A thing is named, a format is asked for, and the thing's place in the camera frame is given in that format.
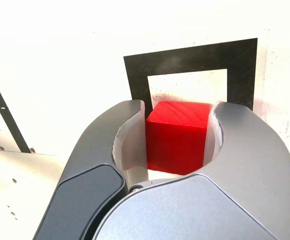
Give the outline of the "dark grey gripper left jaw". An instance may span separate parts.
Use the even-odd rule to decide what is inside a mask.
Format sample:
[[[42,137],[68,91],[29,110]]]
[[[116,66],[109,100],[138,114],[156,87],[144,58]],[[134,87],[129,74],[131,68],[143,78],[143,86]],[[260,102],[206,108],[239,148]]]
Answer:
[[[35,233],[37,240],[90,240],[107,212],[148,180],[145,104],[123,101],[82,133]]]

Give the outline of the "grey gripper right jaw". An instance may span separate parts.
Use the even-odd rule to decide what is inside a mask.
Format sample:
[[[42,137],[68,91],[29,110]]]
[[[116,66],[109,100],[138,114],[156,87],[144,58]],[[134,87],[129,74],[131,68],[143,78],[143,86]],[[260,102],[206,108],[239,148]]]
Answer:
[[[290,154],[245,106],[213,108],[218,154],[192,174],[122,199],[96,240],[290,240]]]

